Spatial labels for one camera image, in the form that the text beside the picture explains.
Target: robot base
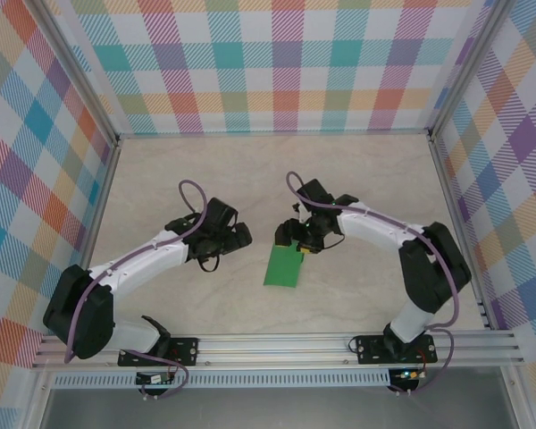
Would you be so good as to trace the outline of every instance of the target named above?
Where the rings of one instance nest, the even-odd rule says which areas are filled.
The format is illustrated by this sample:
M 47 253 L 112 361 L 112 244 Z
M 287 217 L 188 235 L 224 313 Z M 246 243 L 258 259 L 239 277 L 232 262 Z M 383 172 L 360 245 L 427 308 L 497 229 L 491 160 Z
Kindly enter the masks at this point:
M 434 364 L 437 350 L 430 335 L 421 335 L 413 341 L 407 351 L 395 358 L 383 345 L 383 335 L 359 335 L 354 338 L 355 352 L 359 365 L 370 364 Z
M 169 338 L 168 339 L 169 350 L 165 359 L 170 359 L 175 362 L 179 362 L 184 366 L 195 366 L 197 364 L 198 354 L 198 338 Z M 126 350 L 122 350 L 119 353 L 117 359 L 117 366 L 167 366 L 166 364 L 160 364 L 154 360 L 144 359 L 131 355 Z

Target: metal rail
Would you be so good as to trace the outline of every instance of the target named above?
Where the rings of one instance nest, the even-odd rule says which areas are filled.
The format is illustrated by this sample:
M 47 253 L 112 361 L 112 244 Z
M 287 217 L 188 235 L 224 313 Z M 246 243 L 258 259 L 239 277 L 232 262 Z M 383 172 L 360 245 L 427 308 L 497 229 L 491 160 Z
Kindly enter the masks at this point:
M 36 20 L 47 41 L 52 46 L 55 57 L 65 69 L 73 86 L 78 90 L 85 106 L 95 119 L 97 126 L 104 133 L 105 138 L 111 141 L 113 146 L 117 146 L 117 130 L 112 125 L 107 112 L 101 105 L 101 101 L 99 101 L 99 97 L 89 83 L 80 63 L 55 22 L 54 16 L 50 13 L 47 6 L 44 5 L 43 0 L 25 0 L 24 3 L 34 17 L 34 20 Z
M 484 291 L 483 282 L 482 282 L 482 273 L 479 265 L 476 263 L 476 258 L 474 256 L 473 249 L 468 242 L 468 234 L 466 233 L 465 224 L 461 220 L 460 210 L 458 209 L 458 204 L 453 197 L 453 193 L 450 186 L 450 179 L 447 174 L 447 170 L 444 166 L 444 160 L 440 154 L 440 143 L 438 141 L 432 140 L 431 137 L 427 136 L 427 142 L 429 145 L 429 150 L 431 151 L 432 161 L 435 165 L 435 170 L 439 176 L 440 187 L 443 191 L 443 196 L 445 197 L 445 202 L 447 203 L 448 213 L 450 214 L 451 222 L 456 232 L 456 239 L 458 245 L 461 248 L 463 256 L 466 259 L 466 262 L 471 269 L 473 278 L 471 279 L 471 285 L 473 286 L 474 296 L 482 301 L 482 306 L 484 307 L 484 314 L 488 319 L 488 323 L 492 328 L 498 329 L 498 322 L 495 315 L 488 311 L 490 308 L 490 299 Z
M 456 107 L 460 103 L 471 82 L 471 79 L 476 72 L 479 71 L 486 54 L 490 50 L 492 42 L 515 4 L 516 0 L 498 0 L 492 6 L 489 17 L 484 23 L 479 36 L 474 41 L 471 52 L 468 54 L 466 61 L 456 78 L 455 84 L 449 91 L 447 98 L 443 102 L 443 106 L 440 108 L 439 115 L 435 119 L 435 123 L 431 130 L 431 134 L 435 138 L 441 134 L 448 121 L 453 116 Z
M 96 246 L 97 235 L 101 228 L 101 221 L 104 217 L 105 207 L 107 206 L 107 200 L 109 198 L 109 191 L 113 184 L 113 177 L 117 171 L 117 163 L 119 162 L 119 156 L 121 155 L 121 147 L 114 146 L 111 148 L 109 154 L 109 161 L 107 163 L 107 171 L 105 172 L 104 183 L 101 186 L 101 192 L 96 204 L 96 211 L 93 214 L 93 220 L 88 229 L 88 234 L 83 245 L 83 251 L 81 252 L 80 266 L 88 268 L 91 263 L 93 251 Z
M 404 364 L 358 365 L 356 355 L 348 349 L 348 342 L 360 334 L 200 335 L 196 367 L 214 371 L 405 367 Z M 454 332 L 454 337 L 456 347 L 452 366 L 512 366 L 523 363 L 521 350 L 510 331 L 461 331 Z M 450 343 L 444 333 L 435 333 L 433 338 L 439 362 L 431 366 L 438 367 L 447 359 Z M 41 371 L 64 372 L 123 370 L 117 366 L 119 350 L 102 351 L 88 360 L 75 358 L 68 365 L 63 363 L 64 351 L 65 345 L 57 338 L 45 337 L 34 367 Z

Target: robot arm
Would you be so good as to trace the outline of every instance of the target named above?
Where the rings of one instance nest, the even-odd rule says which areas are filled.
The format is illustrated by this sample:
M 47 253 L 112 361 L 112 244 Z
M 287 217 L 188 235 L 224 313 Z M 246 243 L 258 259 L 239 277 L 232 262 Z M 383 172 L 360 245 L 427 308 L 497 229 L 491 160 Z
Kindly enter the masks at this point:
M 382 220 L 392 218 L 367 215 L 369 207 L 357 198 L 349 195 L 334 198 L 318 180 L 309 181 L 297 193 L 315 203 L 361 210 L 355 213 L 341 208 L 320 208 L 300 201 L 294 205 L 299 219 L 290 219 L 279 226 L 275 235 L 277 245 L 289 246 L 292 240 L 296 240 L 298 251 L 319 253 L 326 249 L 324 237 L 333 232 L 367 240 L 381 248 L 398 252 L 408 301 L 385 327 L 383 346 L 392 357 L 402 356 L 452 296 L 439 262 L 431 261 L 430 250 L 409 230 L 402 230 Z M 440 252 L 449 267 L 457 291 L 471 280 L 470 270 L 445 225 L 433 223 L 427 227 L 413 224 L 406 226 L 421 233 Z
M 94 279 L 106 273 L 87 295 L 80 311 L 73 353 L 86 359 L 102 349 L 134 349 L 161 358 L 168 352 L 171 335 L 148 316 L 143 316 L 148 324 L 119 321 L 114 316 L 114 306 L 165 270 L 195 259 L 207 271 L 204 263 L 212 258 L 217 260 L 215 269 L 220 256 L 252 242 L 247 226 L 236 223 L 238 212 L 217 198 L 208 201 L 205 219 L 198 229 L 183 240 L 174 240 L 193 228 L 200 216 L 193 213 L 168 223 L 150 241 L 115 261 L 88 270 L 78 265 L 65 269 L 44 314 L 44 325 L 67 344 L 78 302 Z

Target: colorful checkered pattern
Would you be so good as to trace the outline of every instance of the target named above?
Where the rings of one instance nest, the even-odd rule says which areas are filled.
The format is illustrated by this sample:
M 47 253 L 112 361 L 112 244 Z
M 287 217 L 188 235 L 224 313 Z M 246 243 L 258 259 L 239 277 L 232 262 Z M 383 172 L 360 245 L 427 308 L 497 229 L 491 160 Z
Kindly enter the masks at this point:
M 22 0 L 0 0 L 0 428 L 80 260 L 110 146 Z
M 136 134 L 422 129 L 431 89 L 473 6 L 71 0 L 87 34 L 80 44 L 56 1 L 67 0 L 49 0 L 50 8 L 117 128 L 118 109 L 84 43 Z
M 442 137 L 493 313 L 526 345 L 536 411 L 536 0 L 516 3 Z
M 487 18 L 489 17 L 490 10 L 496 1 L 497 0 L 485 0 L 484 6 L 481 8 L 479 16 L 476 18 L 476 22 L 474 23 L 473 28 L 471 29 L 471 32 L 469 33 L 468 38 L 466 38 L 465 44 L 461 49 L 461 53 L 456 58 L 451 73 L 447 77 L 445 86 L 440 92 L 439 98 L 437 98 L 437 103 L 435 104 L 435 107 L 431 112 L 431 116 L 429 117 L 429 121 L 427 122 L 427 128 L 431 129 L 433 127 L 435 120 L 437 119 L 437 115 L 439 115 L 440 108 L 445 103 L 448 92 L 455 84 L 456 78 L 458 78 L 459 73 L 463 69 L 463 64 L 473 48 L 474 41 L 476 38 L 478 38 L 479 34 L 481 34 L 481 30 L 484 27 Z

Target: purple cable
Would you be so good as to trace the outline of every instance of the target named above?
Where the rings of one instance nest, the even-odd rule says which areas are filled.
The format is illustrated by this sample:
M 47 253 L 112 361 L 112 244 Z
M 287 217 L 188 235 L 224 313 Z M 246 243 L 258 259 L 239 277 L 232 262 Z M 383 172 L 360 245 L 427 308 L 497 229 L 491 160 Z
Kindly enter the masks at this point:
M 376 213 L 373 210 L 364 210 L 363 208 L 351 207 L 351 206 L 337 206 L 337 205 L 332 205 L 332 204 L 322 204 L 322 203 L 316 203 L 314 201 L 311 201 L 310 199 L 300 195 L 294 189 L 294 187 L 292 186 L 289 180 L 291 176 L 296 177 L 296 179 L 299 180 L 302 186 L 304 186 L 304 182 L 302 181 L 302 178 L 299 176 L 297 172 L 288 172 L 288 174 L 286 174 L 286 184 L 288 185 L 289 190 L 291 190 L 292 193 L 300 199 L 300 201 L 303 201 L 309 204 L 310 206 L 320 207 L 320 208 L 333 208 L 333 209 L 340 208 L 341 210 L 345 210 L 346 212 L 355 212 L 355 213 L 361 213 L 362 215 L 369 215 L 385 223 L 389 223 L 393 226 L 397 226 L 403 231 L 409 231 L 411 234 L 415 235 L 417 239 L 422 241 L 424 245 L 427 246 L 427 248 L 429 248 L 431 253 L 437 258 L 437 261 L 439 261 L 440 267 L 442 268 L 443 273 L 445 274 L 445 277 L 447 278 L 448 285 L 453 295 L 453 305 L 455 307 L 453 311 L 453 316 L 450 318 L 448 322 L 445 322 L 444 324 L 430 324 L 429 326 L 425 326 L 425 328 L 429 330 L 432 330 L 433 328 L 448 328 L 449 326 L 451 326 L 452 324 L 456 322 L 456 320 L 458 319 L 458 311 L 459 311 L 460 304 L 458 302 L 458 292 L 456 290 L 455 281 L 453 280 L 453 276 L 450 273 L 450 270 L 448 269 L 448 265 L 445 262 L 445 259 L 443 258 L 442 254 L 437 250 L 437 248 L 433 246 L 433 244 L 431 243 L 429 239 L 425 238 L 419 231 L 415 231 L 407 227 L 407 225 L 405 225 L 404 223 L 396 221 L 395 219 L 391 219 L 388 216 L 385 216 L 383 214 Z
M 185 372 L 185 379 L 182 381 L 182 383 L 179 386 L 175 387 L 174 389 L 169 389 L 168 391 L 163 393 L 161 396 L 155 397 L 155 399 L 158 398 L 160 400 L 164 400 L 165 398 L 170 398 L 171 396 L 176 395 L 177 393 L 179 393 L 179 391 L 183 387 L 185 387 L 187 385 L 187 383 L 188 383 L 188 369 L 184 365 L 180 364 L 179 362 L 175 362 L 174 360 L 169 360 L 169 359 L 163 359 L 161 357 L 149 356 L 149 355 L 146 355 L 145 353 L 140 353 L 140 352 L 135 351 L 135 350 L 125 350 L 125 351 L 127 351 L 131 355 L 137 356 L 139 358 L 154 360 L 155 362 L 161 362 L 162 364 L 166 364 L 166 365 L 169 365 L 169 366 L 176 366 L 176 367 L 182 369 Z M 147 396 L 147 393 L 145 392 L 145 385 L 144 384 L 141 386 L 141 393 L 143 393 L 144 396 Z
M 184 181 L 179 182 L 180 196 L 182 197 L 183 201 L 187 204 L 188 208 L 191 211 L 193 211 L 193 213 L 195 212 L 195 209 L 193 208 L 193 206 L 191 206 L 188 203 L 187 198 L 185 197 L 185 195 L 184 195 L 184 193 L 182 191 L 182 185 L 184 185 L 185 183 L 187 183 L 189 185 L 192 185 L 195 188 L 197 188 L 198 192 L 200 193 L 200 196 L 203 199 L 203 212 L 198 217 L 197 223 L 195 223 L 192 226 L 192 228 L 190 228 L 188 231 L 183 232 L 181 235 L 178 235 L 177 237 L 175 237 L 173 239 L 160 241 L 160 242 L 156 243 L 155 246 L 147 245 L 147 246 L 144 246 L 143 248 L 138 248 L 134 252 L 131 252 L 128 255 L 125 255 L 124 257 L 122 257 L 120 260 L 118 260 L 117 262 L 112 264 L 108 269 L 115 270 L 115 269 L 119 268 L 121 265 L 123 265 L 126 262 L 130 261 L 132 258 L 138 257 L 139 255 L 141 255 L 142 253 L 144 253 L 144 252 L 146 252 L 148 250 L 157 249 L 157 248 L 160 248 L 161 246 L 167 246 L 169 244 L 176 243 L 177 241 L 181 241 L 184 238 L 188 237 L 190 234 L 192 234 L 194 231 L 196 231 L 200 227 L 200 225 L 203 223 L 203 221 L 205 220 L 205 217 L 206 217 L 206 194 L 205 194 L 205 191 L 200 187 L 200 185 L 198 183 L 196 183 L 194 181 L 184 180 Z M 69 364 L 71 362 L 71 360 L 75 357 L 75 354 L 73 353 L 72 348 L 73 348 L 73 342 L 75 341 L 75 330 L 76 330 L 76 327 L 78 325 L 78 320 L 80 319 L 81 309 L 83 308 L 83 305 L 85 304 L 85 302 L 88 300 L 89 293 L 91 293 L 91 291 L 99 284 L 99 282 L 101 282 L 101 280 L 104 279 L 104 277 L 106 277 L 106 275 L 107 275 L 107 270 L 101 272 L 87 286 L 87 288 L 83 291 L 83 294 L 81 295 L 80 300 L 78 301 L 78 305 L 75 307 L 75 310 L 73 312 L 73 317 L 71 318 L 70 331 L 69 331 L 69 334 L 68 334 L 68 341 L 67 341 L 67 348 L 65 350 L 65 357 L 63 358 L 63 362 L 65 364 Z
M 322 203 L 316 203 L 302 195 L 300 195 L 292 186 L 290 182 L 290 177 L 294 176 L 302 186 L 304 186 L 304 181 L 302 181 L 302 178 L 299 176 L 297 172 L 288 172 L 286 174 L 286 184 L 288 185 L 289 190 L 292 191 L 292 193 L 299 198 L 300 201 L 303 201 L 304 203 L 309 204 L 310 206 L 320 207 L 320 208 L 332 208 L 332 209 L 341 209 L 345 210 L 347 212 L 355 212 L 355 213 L 361 213 L 363 215 L 369 215 L 371 217 L 374 217 L 375 219 L 379 219 L 380 221 L 384 221 L 385 223 L 389 223 L 393 226 L 397 226 L 398 228 L 402 229 L 403 231 L 409 231 L 411 234 L 415 235 L 416 238 L 418 238 L 420 241 L 422 241 L 425 246 L 431 251 L 431 253 L 437 258 L 437 261 L 439 261 L 440 267 L 443 270 L 443 273 L 445 274 L 445 277 L 447 278 L 448 285 L 451 289 L 451 292 L 453 294 L 453 304 L 454 304 L 454 311 L 453 316 L 450 318 L 448 322 L 445 322 L 443 324 L 430 324 L 428 326 L 425 326 L 425 329 L 430 330 L 431 332 L 444 332 L 448 335 L 450 339 L 450 349 L 448 351 L 448 357 L 445 361 L 445 364 L 442 366 L 440 371 L 437 373 L 437 375 L 427 384 L 425 384 L 422 387 L 419 387 L 415 389 L 415 392 L 417 391 L 424 391 L 429 386 L 431 386 L 437 379 L 440 378 L 440 376 L 447 370 L 448 365 L 450 364 L 450 360 L 453 357 L 453 353 L 455 352 L 455 338 L 453 337 L 453 334 L 443 328 L 447 328 L 454 324 L 456 320 L 458 319 L 458 312 L 459 312 L 459 302 L 458 302 L 458 292 L 456 290 L 455 281 L 453 279 L 453 276 L 448 269 L 448 265 L 445 262 L 445 259 L 443 258 L 442 254 L 433 246 L 431 241 L 427 238 L 425 238 L 419 231 L 415 231 L 411 228 L 408 228 L 404 223 L 401 223 L 399 221 L 396 221 L 395 219 L 391 219 L 388 216 L 385 216 L 380 213 L 376 213 L 373 210 L 364 210 L 359 207 L 351 207 L 351 206 L 339 206 L 339 205 L 332 205 L 332 204 L 322 204 Z

